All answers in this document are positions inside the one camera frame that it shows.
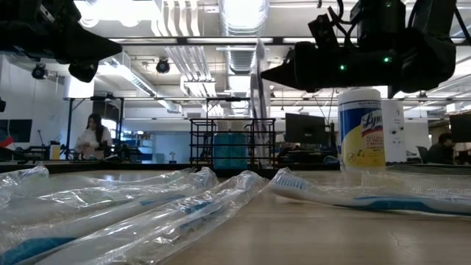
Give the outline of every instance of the wooden table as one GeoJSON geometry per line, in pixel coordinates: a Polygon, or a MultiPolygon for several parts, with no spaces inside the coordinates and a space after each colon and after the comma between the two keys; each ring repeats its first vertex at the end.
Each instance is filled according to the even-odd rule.
{"type": "Polygon", "coordinates": [[[167,264],[471,264],[471,218],[295,204],[263,192],[167,264]]]}

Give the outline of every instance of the plastic toothbrush wrapper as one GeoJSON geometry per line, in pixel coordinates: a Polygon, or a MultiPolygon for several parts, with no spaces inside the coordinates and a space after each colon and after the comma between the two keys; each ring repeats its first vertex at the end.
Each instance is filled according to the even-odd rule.
{"type": "Polygon", "coordinates": [[[49,171],[44,166],[2,173],[0,174],[0,190],[10,186],[20,185],[27,180],[43,179],[47,177],[49,177],[49,171]]]}
{"type": "Polygon", "coordinates": [[[471,216],[471,181],[459,176],[348,172],[314,181],[281,169],[269,184],[274,194],[369,211],[422,211],[471,216]]]}
{"type": "MultiPolygon", "coordinates": [[[[16,195],[17,197],[41,197],[48,194],[60,193],[64,194],[67,191],[79,192],[84,191],[84,188],[95,188],[96,190],[112,189],[118,187],[132,187],[132,186],[146,186],[146,185],[159,185],[166,184],[181,177],[187,176],[195,172],[194,169],[183,169],[166,174],[159,174],[157,176],[148,177],[143,180],[122,181],[122,180],[102,180],[96,177],[87,176],[87,174],[57,174],[54,177],[41,179],[40,181],[27,181],[20,185],[14,185],[7,190],[16,195]]],[[[119,177],[134,177],[127,175],[120,175],[119,177]]]]}
{"type": "Polygon", "coordinates": [[[17,187],[22,183],[32,183],[34,185],[36,181],[30,180],[44,180],[48,177],[49,171],[44,166],[0,174],[0,209],[11,200],[13,191],[10,188],[17,187]]]}
{"type": "Polygon", "coordinates": [[[217,184],[216,175],[204,168],[167,184],[136,185],[139,194],[130,195],[127,189],[120,194],[115,190],[115,196],[122,199],[129,196],[122,204],[113,202],[117,197],[103,197],[103,193],[86,199],[75,194],[71,201],[61,198],[65,199],[62,203],[57,198],[14,201],[11,207],[0,210],[0,264],[16,264],[168,202],[200,194],[217,184]]]}
{"type": "MultiPolygon", "coordinates": [[[[15,225],[47,223],[51,219],[64,219],[64,216],[70,215],[84,216],[98,210],[123,205],[141,197],[178,194],[199,185],[201,174],[204,177],[209,177],[209,180],[216,180],[216,175],[210,169],[203,169],[199,174],[192,174],[193,177],[187,177],[188,174],[181,172],[171,172],[170,176],[180,177],[165,184],[153,183],[160,183],[162,178],[166,179],[167,174],[162,175],[161,178],[153,177],[154,181],[132,182],[129,185],[112,185],[110,187],[74,188],[37,198],[11,194],[9,203],[0,213],[7,218],[15,218],[15,225]]],[[[44,180],[44,182],[52,183],[50,180],[44,180]]],[[[36,183],[40,186],[42,182],[37,181],[36,183]]]]}
{"type": "Polygon", "coordinates": [[[257,174],[243,172],[63,245],[37,264],[158,264],[228,220],[265,185],[257,174]]]}

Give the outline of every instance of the office chair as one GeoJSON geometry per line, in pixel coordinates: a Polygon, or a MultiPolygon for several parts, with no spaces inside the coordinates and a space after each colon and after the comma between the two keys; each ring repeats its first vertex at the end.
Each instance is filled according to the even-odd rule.
{"type": "Polygon", "coordinates": [[[425,157],[427,156],[427,148],[426,147],[423,147],[423,146],[416,146],[417,147],[417,150],[419,150],[419,155],[420,155],[420,159],[422,160],[422,163],[427,163],[425,161],[425,157]]]}

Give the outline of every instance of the security camera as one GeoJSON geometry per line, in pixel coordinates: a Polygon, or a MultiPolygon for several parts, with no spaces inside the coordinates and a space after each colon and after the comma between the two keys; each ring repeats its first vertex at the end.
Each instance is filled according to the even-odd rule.
{"type": "Polygon", "coordinates": [[[45,64],[38,63],[36,67],[32,70],[31,75],[36,80],[45,80],[48,77],[49,73],[46,70],[45,64]]]}
{"type": "Polygon", "coordinates": [[[160,74],[167,74],[170,71],[169,59],[167,57],[159,58],[159,63],[155,69],[160,74]]]}

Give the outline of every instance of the white container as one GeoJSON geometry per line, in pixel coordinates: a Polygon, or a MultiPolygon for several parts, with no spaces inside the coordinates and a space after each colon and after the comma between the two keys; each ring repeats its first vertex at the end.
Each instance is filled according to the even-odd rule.
{"type": "Polygon", "coordinates": [[[345,169],[378,169],[386,165],[379,91],[359,88],[342,93],[339,128],[345,169]]]}
{"type": "Polygon", "coordinates": [[[382,101],[381,108],[383,109],[384,152],[386,154],[386,162],[407,162],[403,102],[392,100],[382,101]]]}

